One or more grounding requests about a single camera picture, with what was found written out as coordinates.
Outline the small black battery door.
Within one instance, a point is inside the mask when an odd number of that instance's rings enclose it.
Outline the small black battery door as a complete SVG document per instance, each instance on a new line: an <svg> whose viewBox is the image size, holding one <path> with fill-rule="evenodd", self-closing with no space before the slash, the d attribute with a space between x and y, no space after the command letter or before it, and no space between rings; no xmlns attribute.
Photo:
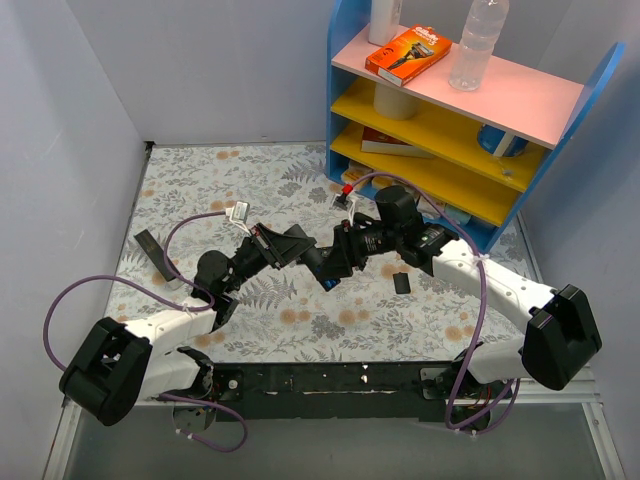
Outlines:
<svg viewBox="0 0 640 480"><path fill-rule="evenodd" d="M397 295L405 295L411 293L411 285L409 275L406 272L394 273L393 276L394 289Z"/></svg>

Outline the black remote control body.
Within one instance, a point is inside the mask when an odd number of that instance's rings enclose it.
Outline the black remote control body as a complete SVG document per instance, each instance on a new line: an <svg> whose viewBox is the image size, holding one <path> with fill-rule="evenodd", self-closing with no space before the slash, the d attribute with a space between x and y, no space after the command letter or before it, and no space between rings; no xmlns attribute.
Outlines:
<svg viewBox="0 0 640 480"><path fill-rule="evenodd" d="M304 264L308 268L308 270L311 272L315 280L320 284L322 288L323 288L322 282L324 280L328 280L328 279L340 280L339 278L330 278L322 272L324 260L325 260L325 257L323 256L322 250L315 246L310 247L308 250L306 250L298 259L298 263Z"/></svg>

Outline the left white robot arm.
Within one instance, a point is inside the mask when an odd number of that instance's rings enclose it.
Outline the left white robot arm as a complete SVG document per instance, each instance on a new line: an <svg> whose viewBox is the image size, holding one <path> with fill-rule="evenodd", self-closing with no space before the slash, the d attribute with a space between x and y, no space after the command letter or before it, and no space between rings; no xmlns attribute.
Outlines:
<svg viewBox="0 0 640 480"><path fill-rule="evenodd" d="M266 267L300 259L315 244L299 225L276 233L258 224L233 257L217 250L204 253L195 287L177 309L127 323L99 320L64 370L61 392L105 426L123 419L139 400L164 394L207 398L214 364L189 341L228 322L237 306L231 292Z"/></svg>

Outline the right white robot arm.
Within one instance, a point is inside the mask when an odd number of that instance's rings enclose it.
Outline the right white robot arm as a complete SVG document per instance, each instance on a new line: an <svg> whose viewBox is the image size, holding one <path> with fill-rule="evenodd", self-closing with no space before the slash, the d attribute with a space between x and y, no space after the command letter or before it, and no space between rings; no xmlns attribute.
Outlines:
<svg viewBox="0 0 640 480"><path fill-rule="evenodd" d="M409 266L485 299L524 335L477 342L452 362L440 385L451 380L460 395L471 398L494 381L531 378L559 391L601 349L581 289L567 285L556 290L474 255L455 232L424 221L401 186L378 191L375 202L378 219L356 213L335 227L333 246L311 269L323 287L331 289L355 269L363 269L369 257L394 251Z"/></svg>

